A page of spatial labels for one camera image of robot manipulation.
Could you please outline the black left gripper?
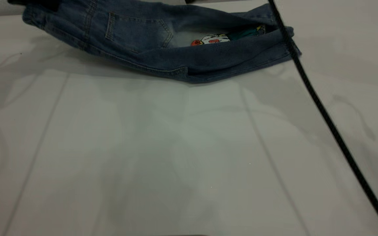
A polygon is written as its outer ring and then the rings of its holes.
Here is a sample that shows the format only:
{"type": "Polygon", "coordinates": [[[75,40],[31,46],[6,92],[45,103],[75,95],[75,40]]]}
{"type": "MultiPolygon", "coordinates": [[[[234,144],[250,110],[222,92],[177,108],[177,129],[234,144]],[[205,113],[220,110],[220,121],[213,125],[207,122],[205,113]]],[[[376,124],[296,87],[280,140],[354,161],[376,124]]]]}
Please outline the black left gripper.
{"type": "Polygon", "coordinates": [[[19,6],[36,5],[52,11],[57,11],[61,0],[8,0],[9,4],[19,6]]]}

